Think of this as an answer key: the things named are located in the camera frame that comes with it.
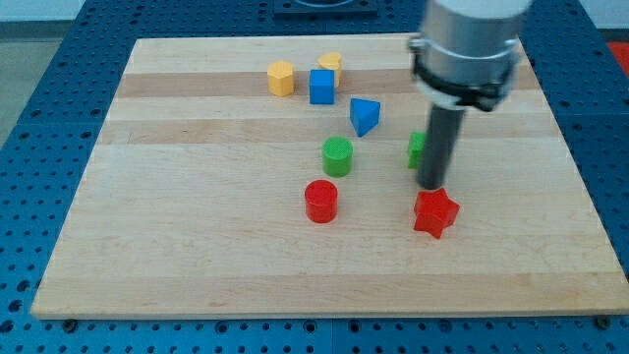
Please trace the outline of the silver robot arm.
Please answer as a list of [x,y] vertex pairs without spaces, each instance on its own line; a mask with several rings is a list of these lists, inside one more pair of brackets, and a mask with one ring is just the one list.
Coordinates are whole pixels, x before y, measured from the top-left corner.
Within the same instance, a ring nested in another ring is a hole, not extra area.
[[428,0],[409,39],[412,77],[433,104],[490,112],[513,87],[531,0]]

